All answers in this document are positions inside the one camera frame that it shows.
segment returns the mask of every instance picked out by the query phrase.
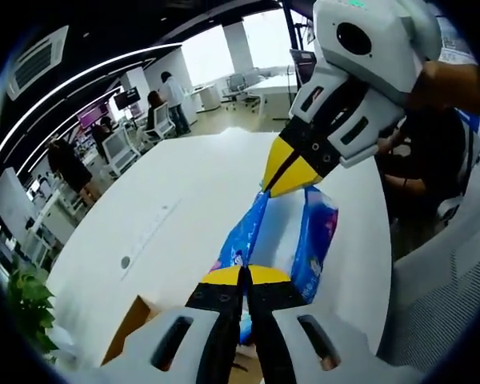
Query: black ceiling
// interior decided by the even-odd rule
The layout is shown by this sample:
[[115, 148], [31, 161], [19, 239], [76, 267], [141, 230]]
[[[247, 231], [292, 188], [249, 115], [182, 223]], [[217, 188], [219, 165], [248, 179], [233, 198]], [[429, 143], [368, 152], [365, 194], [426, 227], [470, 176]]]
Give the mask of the black ceiling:
[[[44, 22], [42, 27], [26, 34], [22, 51], [61, 26], [70, 26], [61, 64], [43, 75], [15, 101], [4, 98], [0, 114], [0, 138], [4, 138], [40, 98], [87, 68], [149, 46], [182, 42], [212, 26], [230, 24], [239, 21], [242, 16], [278, 6], [272, 0], [68, 2], [62, 12], [56, 15], [52, 13], [51, 18], [44, 19], [48, 22]], [[172, 49], [154, 50], [115, 62], [58, 92], [37, 108], [8, 141], [0, 155], [0, 173], [3, 167], [19, 168], [49, 133], [85, 104], [106, 92], [122, 73], [138, 65], [138, 62], [146, 64], [153, 58], [158, 60]], [[85, 86], [98, 78], [101, 79]]]

